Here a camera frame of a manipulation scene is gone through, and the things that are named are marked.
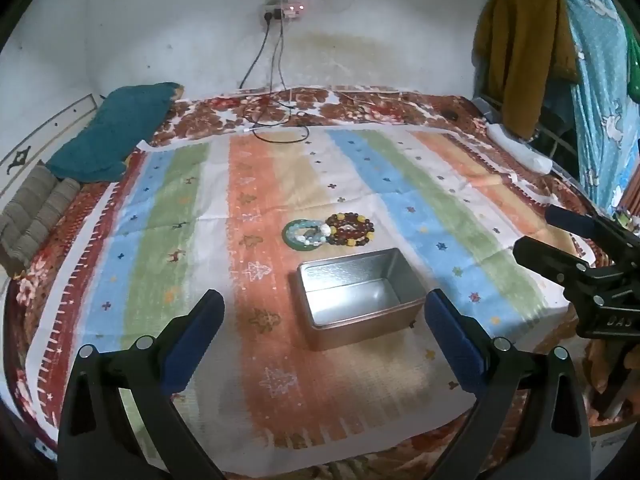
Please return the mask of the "green jade bangle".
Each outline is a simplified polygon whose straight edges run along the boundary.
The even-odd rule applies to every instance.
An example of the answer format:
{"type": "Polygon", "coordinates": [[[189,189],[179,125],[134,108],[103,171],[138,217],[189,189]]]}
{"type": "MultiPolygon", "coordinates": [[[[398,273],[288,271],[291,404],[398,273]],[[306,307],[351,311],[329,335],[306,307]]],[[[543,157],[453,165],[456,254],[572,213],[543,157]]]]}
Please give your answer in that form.
{"type": "Polygon", "coordinates": [[[283,228],[282,240],[296,252],[311,252],[326,242],[319,220],[295,219],[283,228]]]}

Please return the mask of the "white rolled object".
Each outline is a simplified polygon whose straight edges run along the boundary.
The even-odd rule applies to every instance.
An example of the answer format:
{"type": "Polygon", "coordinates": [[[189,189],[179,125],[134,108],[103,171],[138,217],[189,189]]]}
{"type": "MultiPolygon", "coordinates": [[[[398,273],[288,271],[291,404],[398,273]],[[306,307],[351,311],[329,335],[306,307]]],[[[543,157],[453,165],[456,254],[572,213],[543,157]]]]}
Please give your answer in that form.
{"type": "Polygon", "coordinates": [[[503,125],[489,124],[487,126],[487,135],[499,148],[502,148],[521,166],[534,174],[545,176],[552,171],[553,162],[550,158],[538,153],[526,143],[513,139],[503,125]]]}

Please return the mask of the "blue patterned hanging cloth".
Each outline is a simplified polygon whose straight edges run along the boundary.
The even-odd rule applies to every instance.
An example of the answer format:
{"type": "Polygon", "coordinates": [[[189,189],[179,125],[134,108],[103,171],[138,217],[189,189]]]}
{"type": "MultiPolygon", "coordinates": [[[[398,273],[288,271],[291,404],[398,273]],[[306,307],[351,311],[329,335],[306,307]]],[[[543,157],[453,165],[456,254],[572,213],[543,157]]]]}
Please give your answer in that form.
{"type": "Polygon", "coordinates": [[[639,104],[628,94],[628,40],[613,0],[564,0],[580,83],[572,89],[579,182],[611,212],[638,158],[639,104]]]}

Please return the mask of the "mustard hanging garment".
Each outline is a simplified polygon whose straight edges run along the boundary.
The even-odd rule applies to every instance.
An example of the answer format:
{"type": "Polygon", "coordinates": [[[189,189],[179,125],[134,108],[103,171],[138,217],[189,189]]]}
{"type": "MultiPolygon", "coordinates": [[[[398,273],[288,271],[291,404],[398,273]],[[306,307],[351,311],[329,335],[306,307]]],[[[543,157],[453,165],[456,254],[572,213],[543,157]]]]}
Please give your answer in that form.
{"type": "Polygon", "coordinates": [[[534,135],[548,82],[580,81],[565,0],[488,0],[474,54],[485,69],[480,91],[501,105],[503,125],[525,141],[534,135]]]}

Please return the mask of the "silver metal tin box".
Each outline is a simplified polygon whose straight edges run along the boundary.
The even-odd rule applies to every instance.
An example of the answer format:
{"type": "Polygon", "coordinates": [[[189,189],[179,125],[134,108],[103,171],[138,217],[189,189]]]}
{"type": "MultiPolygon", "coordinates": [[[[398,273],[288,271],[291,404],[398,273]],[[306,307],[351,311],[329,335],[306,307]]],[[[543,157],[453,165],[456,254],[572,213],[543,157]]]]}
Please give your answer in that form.
{"type": "Polygon", "coordinates": [[[403,330],[426,297],[397,248],[304,262],[295,279],[308,346],[317,351],[403,330]]]}

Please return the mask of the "grey folded blanket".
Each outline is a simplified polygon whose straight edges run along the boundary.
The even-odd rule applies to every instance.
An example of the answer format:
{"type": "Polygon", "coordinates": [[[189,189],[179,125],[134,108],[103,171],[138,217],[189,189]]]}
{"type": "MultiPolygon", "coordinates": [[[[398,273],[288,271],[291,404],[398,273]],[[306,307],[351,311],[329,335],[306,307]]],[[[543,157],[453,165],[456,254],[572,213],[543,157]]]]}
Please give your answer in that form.
{"type": "Polygon", "coordinates": [[[6,274],[20,274],[30,266],[79,191],[78,181],[60,180],[38,162],[1,213],[1,266],[6,274]]]}

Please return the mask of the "striped colourful cloth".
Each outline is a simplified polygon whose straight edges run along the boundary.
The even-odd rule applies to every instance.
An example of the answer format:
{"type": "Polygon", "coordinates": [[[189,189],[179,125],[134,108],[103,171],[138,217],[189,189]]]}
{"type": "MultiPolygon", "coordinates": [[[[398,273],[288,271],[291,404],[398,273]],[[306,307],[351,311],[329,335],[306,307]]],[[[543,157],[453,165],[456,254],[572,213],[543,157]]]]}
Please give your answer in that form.
{"type": "Polygon", "coordinates": [[[560,340],[561,289],[519,266],[528,235],[595,263],[544,221],[581,210],[463,133],[408,127],[233,133],[143,145],[116,183],[84,186],[14,296],[14,396],[58,437],[74,354],[157,335],[209,289],[224,324],[172,397],[235,478],[416,479],[471,398],[421,318],[434,287],[491,336],[560,340]]]}

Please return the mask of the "teal pillow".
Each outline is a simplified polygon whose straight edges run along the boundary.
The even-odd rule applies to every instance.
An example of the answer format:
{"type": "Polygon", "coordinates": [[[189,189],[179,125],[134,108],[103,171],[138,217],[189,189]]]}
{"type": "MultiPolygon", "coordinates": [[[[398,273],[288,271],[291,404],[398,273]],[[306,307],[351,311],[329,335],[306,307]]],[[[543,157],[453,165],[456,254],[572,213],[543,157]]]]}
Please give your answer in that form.
{"type": "Polygon", "coordinates": [[[120,180],[127,157],[140,142],[151,141],[182,92],[175,82],[114,90],[89,125],[46,162],[47,168],[59,179],[80,183],[120,180]]]}

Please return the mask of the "wall power socket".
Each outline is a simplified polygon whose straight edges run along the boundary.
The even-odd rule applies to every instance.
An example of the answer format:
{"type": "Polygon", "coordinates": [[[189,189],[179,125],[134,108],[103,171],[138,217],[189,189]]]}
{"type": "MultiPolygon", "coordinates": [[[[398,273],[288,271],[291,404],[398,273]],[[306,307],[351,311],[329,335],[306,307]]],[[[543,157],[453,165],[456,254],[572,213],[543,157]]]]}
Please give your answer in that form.
{"type": "Polygon", "coordinates": [[[303,0],[265,0],[262,8],[275,20],[295,21],[305,14],[308,4],[303,0]]]}

